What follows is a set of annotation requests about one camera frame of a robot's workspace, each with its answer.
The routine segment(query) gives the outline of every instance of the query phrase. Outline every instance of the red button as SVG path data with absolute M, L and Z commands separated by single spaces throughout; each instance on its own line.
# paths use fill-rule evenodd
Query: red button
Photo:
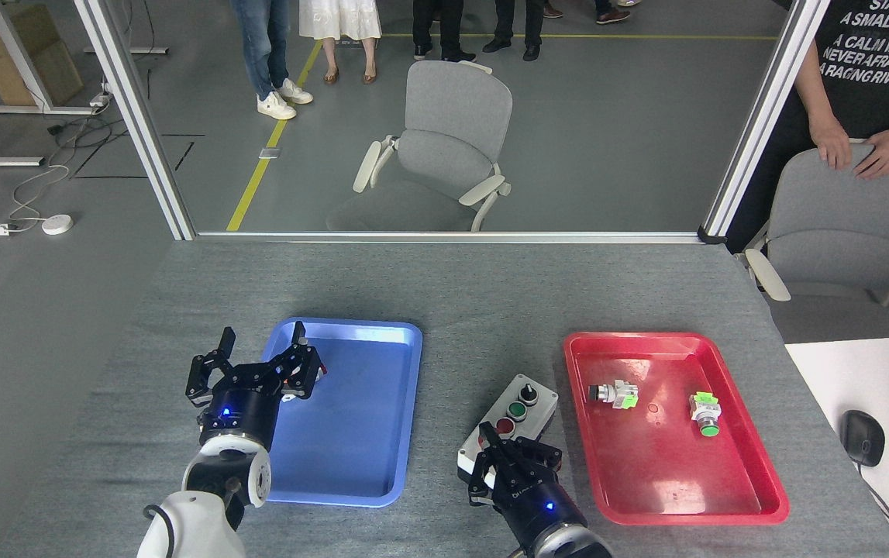
M 509 417 L 503 417 L 496 421 L 496 432 L 501 438 L 508 438 L 514 428 L 516 428 L 516 424 Z

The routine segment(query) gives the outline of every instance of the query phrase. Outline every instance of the gray office chair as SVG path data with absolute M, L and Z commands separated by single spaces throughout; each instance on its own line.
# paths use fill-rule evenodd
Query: gray office chair
M 856 165 L 872 146 L 852 149 Z M 767 228 L 741 257 L 786 343 L 888 338 L 889 175 L 858 179 L 830 169 L 816 149 L 796 155 Z
M 511 112 L 512 95 L 490 68 L 413 64 L 405 131 L 372 142 L 355 177 L 358 195 L 327 215 L 327 229 L 476 232 L 511 190 L 497 163 Z M 392 155 L 415 180 L 379 181 Z

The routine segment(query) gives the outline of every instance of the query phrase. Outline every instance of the selector switch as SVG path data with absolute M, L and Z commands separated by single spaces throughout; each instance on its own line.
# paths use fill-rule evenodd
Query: selector switch
M 519 390 L 519 400 L 528 407 L 532 407 L 537 402 L 537 390 L 530 384 L 524 384 L 523 389 Z

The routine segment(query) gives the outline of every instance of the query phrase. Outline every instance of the cardboard box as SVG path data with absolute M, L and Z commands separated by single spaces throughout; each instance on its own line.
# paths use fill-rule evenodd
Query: cardboard box
M 0 57 L 0 99 L 4 105 L 34 106 L 34 98 L 23 85 L 23 79 L 9 56 Z
M 27 50 L 27 56 L 33 57 L 61 41 L 58 29 L 55 29 L 51 14 L 44 4 L 7 4 L 4 10 L 11 17 L 13 29 Z M 8 55 L 7 47 L 0 39 L 0 57 Z
M 82 77 L 72 64 L 69 49 L 59 41 L 32 56 L 37 74 L 44 82 L 44 91 L 51 95 L 51 102 L 62 105 L 82 91 Z
M 82 77 L 79 77 L 79 71 L 73 66 L 65 43 L 59 41 L 45 47 L 32 56 L 32 64 L 54 105 L 62 105 L 82 91 Z M 0 57 L 0 99 L 4 105 L 37 105 L 9 56 Z

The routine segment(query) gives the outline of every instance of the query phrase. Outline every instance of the red tray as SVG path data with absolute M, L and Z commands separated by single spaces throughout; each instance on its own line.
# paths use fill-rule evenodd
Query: red tray
M 589 479 L 624 525 L 771 525 L 788 496 L 717 347 L 685 332 L 579 332 L 564 343 Z M 631 382 L 631 409 L 588 401 L 590 384 Z M 691 420 L 689 395 L 719 399 L 720 433 Z

